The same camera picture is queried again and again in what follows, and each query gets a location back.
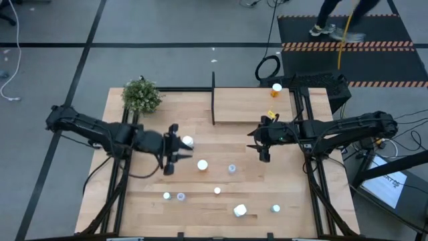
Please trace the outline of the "black hazard-striped floor mat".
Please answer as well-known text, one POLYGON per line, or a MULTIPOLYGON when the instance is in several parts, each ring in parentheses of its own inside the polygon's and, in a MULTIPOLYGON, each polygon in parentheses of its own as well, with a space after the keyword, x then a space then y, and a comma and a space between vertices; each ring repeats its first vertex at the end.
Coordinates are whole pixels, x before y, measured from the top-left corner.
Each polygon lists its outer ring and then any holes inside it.
POLYGON ((428 73, 401 18, 397 14, 367 15, 356 27, 363 42, 342 44, 309 34, 314 15, 281 15, 284 73, 343 74, 352 87, 428 88, 428 73))

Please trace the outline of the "wooden shelf black metal frame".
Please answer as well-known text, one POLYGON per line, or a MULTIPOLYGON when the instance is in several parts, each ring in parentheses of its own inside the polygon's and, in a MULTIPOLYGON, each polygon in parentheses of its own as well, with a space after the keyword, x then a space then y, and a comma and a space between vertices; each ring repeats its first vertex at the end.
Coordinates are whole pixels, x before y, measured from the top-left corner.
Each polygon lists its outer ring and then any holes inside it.
POLYGON ((258 123, 271 110, 285 121, 296 120, 303 112, 292 98, 290 88, 283 88, 278 97, 270 94, 272 87, 218 87, 215 73, 211 74, 211 122, 258 123))

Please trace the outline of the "black metal stand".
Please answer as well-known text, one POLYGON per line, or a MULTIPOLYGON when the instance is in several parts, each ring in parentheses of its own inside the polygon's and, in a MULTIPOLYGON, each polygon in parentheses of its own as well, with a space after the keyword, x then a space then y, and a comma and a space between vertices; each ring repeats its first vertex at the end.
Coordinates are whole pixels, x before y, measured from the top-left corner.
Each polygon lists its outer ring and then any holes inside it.
POLYGON ((408 171, 412 167, 423 164, 428 164, 428 151, 409 155, 396 161, 387 161, 375 155, 373 151, 369 151, 364 156, 355 178, 350 184, 351 194, 358 194, 416 231, 415 241, 425 241, 428 238, 428 181, 408 171), (407 180, 395 209, 362 188, 362 183, 368 179, 398 171, 404 173, 407 180))

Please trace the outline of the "person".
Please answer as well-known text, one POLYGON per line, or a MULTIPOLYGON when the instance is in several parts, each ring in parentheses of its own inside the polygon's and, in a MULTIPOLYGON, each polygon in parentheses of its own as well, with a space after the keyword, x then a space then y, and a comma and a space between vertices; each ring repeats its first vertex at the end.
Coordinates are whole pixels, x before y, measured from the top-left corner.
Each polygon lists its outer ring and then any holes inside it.
POLYGON ((337 41, 344 40, 346 43, 363 42, 365 34, 353 32, 353 29, 381 0, 360 0, 354 8, 350 20, 345 19, 341 27, 336 27, 334 24, 327 24, 326 22, 329 15, 341 1, 342 0, 324 0, 318 14, 317 22, 309 31, 310 35, 317 37, 322 34, 327 34, 337 41))

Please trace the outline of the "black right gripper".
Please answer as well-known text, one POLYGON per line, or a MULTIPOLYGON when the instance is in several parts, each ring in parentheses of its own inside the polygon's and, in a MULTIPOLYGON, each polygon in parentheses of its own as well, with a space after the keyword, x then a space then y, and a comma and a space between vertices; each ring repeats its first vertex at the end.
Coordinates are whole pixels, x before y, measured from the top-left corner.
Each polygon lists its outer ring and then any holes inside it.
POLYGON ((269 149, 274 145, 296 144, 296 138, 293 130, 288 123, 280 122, 276 118, 268 116, 261 117, 259 129, 256 129, 248 134, 248 136, 259 136, 260 145, 247 145, 247 147, 259 151, 259 160, 265 163, 270 162, 269 149))

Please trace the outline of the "potted green plant black pot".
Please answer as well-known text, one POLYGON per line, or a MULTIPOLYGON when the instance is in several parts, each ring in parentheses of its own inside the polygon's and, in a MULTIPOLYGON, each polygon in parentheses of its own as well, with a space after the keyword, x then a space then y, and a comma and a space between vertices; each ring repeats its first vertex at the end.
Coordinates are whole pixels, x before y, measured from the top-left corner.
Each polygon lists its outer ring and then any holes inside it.
POLYGON ((129 81, 124 86, 121 97, 126 109, 139 114, 154 112, 163 101, 163 95, 156 84, 144 76, 129 81))

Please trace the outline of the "black office chair base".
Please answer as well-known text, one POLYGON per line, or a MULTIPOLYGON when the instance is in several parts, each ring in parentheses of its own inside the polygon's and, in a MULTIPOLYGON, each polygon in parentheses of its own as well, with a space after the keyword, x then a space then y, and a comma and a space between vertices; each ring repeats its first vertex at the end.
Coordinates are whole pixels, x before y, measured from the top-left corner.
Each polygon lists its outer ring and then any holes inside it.
POLYGON ((5 20, 10 25, 15 26, 16 21, 14 21, 12 18, 8 17, 6 14, 2 13, 2 10, 6 8, 7 6, 10 6, 10 3, 8 0, 0 0, 0 19, 5 20))

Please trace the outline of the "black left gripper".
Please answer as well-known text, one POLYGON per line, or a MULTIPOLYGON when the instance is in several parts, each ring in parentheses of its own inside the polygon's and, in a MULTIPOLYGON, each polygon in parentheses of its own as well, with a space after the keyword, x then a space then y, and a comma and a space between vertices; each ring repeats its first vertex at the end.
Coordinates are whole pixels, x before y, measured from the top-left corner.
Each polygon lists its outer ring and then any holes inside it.
POLYGON ((178 154, 179 149, 193 149, 193 142, 183 141, 177 136, 178 124, 172 124, 169 131, 160 134, 156 131, 145 131, 142 150, 153 154, 158 166, 163 170, 163 175, 172 175, 175 171, 174 162, 191 158, 192 155, 178 154))

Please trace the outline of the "black aluminium table frame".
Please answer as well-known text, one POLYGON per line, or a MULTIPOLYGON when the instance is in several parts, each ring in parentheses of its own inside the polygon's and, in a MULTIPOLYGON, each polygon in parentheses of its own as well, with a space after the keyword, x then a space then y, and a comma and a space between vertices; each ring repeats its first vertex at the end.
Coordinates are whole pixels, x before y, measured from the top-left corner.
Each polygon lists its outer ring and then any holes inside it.
POLYGON ((211 122, 210 88, 163 90, 156 112, 142 116, 146 129, 167 131, 177 123, 180 136, 195 142, 193 157, 163 175, 153 156, 134 153, 126 189, 102 224, 102 231, 121 236, 187 238, 315 238, 318 235, 304 156, 297 145, 273 147, 263 163, 247 145, 257 123, 211 122), (209 167, 199 171, 204 159, 209 167), (236 172, 229 174, 234 164, 236 172), (216 195, 214 189, 221 188, 216 195), (170 200, 163 193, 171 194, 170 200), (179 201, 178 193, 186 199, 179 201), (247 213, 236 217, 235 206, 247 213), (271 207, 280 206, 279 212, 271 207))

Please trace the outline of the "white printed sheet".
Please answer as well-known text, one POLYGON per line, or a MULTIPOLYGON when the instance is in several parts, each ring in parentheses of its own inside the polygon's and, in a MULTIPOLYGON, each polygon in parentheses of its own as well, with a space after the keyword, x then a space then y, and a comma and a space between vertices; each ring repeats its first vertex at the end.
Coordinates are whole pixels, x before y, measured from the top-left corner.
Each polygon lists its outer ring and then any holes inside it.
POLYGON ((362 188, 395 209, 401 196, 407 176, 398 171, 362 183, 362 188))

